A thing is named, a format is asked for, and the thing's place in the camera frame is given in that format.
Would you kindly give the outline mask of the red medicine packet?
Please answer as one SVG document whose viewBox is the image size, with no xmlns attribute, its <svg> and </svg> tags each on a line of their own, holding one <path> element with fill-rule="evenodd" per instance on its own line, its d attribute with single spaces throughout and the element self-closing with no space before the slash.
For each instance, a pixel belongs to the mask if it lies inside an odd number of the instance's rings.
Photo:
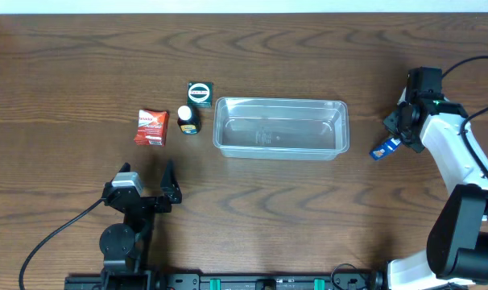
<svg viewBox="0 0 488 290">
<path fill-rule="evenodd" d="M 140 110 L 134 142 L 137 145 L 164 147 L 167 137 L 168 119 L 169 113 L 167 111 Z"/>
</svg>

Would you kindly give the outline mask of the blue white medicine box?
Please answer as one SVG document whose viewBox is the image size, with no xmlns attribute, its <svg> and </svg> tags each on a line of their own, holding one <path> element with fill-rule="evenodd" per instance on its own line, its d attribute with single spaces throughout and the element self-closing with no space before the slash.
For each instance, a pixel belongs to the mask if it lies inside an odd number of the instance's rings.
<svg viewBox="0 0 488 290">
<path fill-rule="evenodd" d="M 395 137 L 385 139 L 380 145 L 370 151 L 370 156 L 374 160 L 381 160 L 397 150 L 401 140 Z"/>
</svg>

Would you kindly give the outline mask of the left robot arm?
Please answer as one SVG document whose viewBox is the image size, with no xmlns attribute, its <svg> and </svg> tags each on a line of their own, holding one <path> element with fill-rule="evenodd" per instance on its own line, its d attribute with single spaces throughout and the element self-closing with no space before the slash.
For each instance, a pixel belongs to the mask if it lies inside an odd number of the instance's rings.
<svg viewBox="0 0 488 290">
<path fill-rule="evenodd" d="M 157 289 L 157 273 L 147 268 L 148 253 L 155 228 L 155 216 L 170 213 L 182 202 L 172 161 L 167 162 L 160 181 L 161 194 L 144 197 L 143 182 L 125 163 L 105 184 L 104 205 L 123 214 L 123 222 L 108 226 L 101 234 L 99 247 L 104 255 L 102 289 Z"/>
</svg>

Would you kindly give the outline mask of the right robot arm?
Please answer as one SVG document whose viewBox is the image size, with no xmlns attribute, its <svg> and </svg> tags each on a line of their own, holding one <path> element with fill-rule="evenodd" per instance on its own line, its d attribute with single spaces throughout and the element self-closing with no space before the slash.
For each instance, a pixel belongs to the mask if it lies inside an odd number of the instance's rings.
<svg viewBox="0 0 488 290">
<path fill-rule="evenodd" d="M 387 266 L 389 289 L 488 284 L 488 159 L 462 105 L 441 93 L 402 95 L 384 123 L 408 146 L 428 149 L 449 192 L 425 250 Z"/>
</svg>

